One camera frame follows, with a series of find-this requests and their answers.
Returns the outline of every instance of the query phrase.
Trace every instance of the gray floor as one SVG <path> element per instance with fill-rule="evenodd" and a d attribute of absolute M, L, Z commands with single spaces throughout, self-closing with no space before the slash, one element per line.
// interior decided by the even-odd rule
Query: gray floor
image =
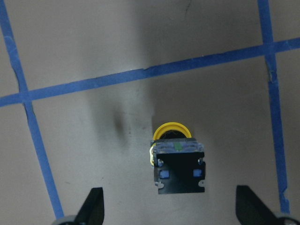
<path fill-rule="evenodd" d="M 29 89 L 261 45 L 256 1 L 6 1 Z M 300 36 L 298 1 L 270 2 L 274 39 Z M 277 55 L 291 213 L 300 216 L 300 50 Z M 0 36 L 0 95 L 17 92 Z M 65 215 L 92 187 L 105 225 L 239 224 L 235 187 L 280 211 L 263 57 L 33 102 Z M 21 105 L 0 108 L 1 224 L 55 220 Z M 206 192 L 158 195 L 153 131 L 178 121 L 205 146 Z"/>

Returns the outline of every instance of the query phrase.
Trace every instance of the yellow ring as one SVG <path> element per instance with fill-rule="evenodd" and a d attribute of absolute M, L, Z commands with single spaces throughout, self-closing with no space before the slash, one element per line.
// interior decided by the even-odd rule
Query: yellow ring
<path fill-rule="evenodd" d="M 163 125 L 161 125 L 159 128 L 156 129 L 153 140 L 158 140 L 165 132 L 169 130 L 176 130 L 184 134 L 185 137 L 191 138 L 191 132 L 181 123 L 177 122 L 168 122 Z"/>

